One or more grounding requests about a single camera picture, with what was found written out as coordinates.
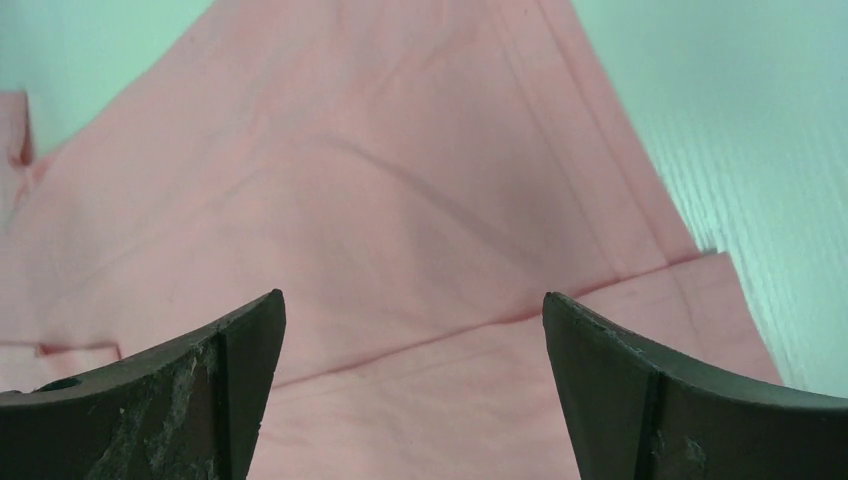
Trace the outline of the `pink t shirt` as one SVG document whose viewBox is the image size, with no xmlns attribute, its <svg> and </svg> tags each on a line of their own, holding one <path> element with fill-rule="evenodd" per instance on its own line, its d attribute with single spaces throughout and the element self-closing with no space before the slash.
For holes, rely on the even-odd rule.
<svg viewBox="0 0 848 480">
<path fill-rule="evenodd" d="M 574 479 L 544 295 L 779 381 L 567 1 L 218 1 L 35 168 L 1 337 L 130 355 L 272 289 L 254 479 Z"/>
</svg>

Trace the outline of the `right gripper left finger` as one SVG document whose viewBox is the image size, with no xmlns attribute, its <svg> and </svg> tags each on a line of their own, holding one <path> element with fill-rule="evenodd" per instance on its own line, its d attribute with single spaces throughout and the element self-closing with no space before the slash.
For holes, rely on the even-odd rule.
<svg viewBox="0 0 848 480">
<path fill-rule="evenodd" d="M 5 479 L 243 479 L 286 326 L 281 291 L 109 365 L 1 396 Z"/>
</svg>

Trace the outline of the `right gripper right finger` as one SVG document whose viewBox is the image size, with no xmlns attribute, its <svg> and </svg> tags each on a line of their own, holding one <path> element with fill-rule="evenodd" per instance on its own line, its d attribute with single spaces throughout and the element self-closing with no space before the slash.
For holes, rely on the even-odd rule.
<svg viewBox="0 0 848 480">
<path fill-rule="evenodd" d="M 739 375 L 548 293 L 547 353 L 584 479 L 843 479 L 847 402 Z"/>
</svg>

